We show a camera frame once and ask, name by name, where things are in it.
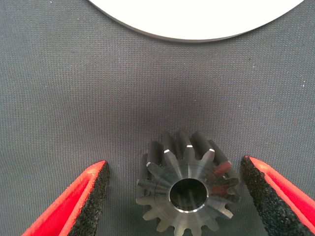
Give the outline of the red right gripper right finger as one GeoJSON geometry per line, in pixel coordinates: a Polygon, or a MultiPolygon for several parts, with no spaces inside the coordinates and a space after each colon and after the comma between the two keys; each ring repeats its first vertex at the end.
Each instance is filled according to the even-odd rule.
{"type": "Polygon", "coordinates": [[[260,159],[244,156],[242,178],[269,236],[313,236],[315,201],[260,159]]]}

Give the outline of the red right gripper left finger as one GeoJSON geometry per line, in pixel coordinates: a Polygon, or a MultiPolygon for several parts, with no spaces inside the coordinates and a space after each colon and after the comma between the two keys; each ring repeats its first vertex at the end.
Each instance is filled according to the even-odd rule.
{"type": "Polygon", "coordinates": [[[110,172],[103,160],[86,168],[25,230],[24,236],[94,236],[110,172]]]}

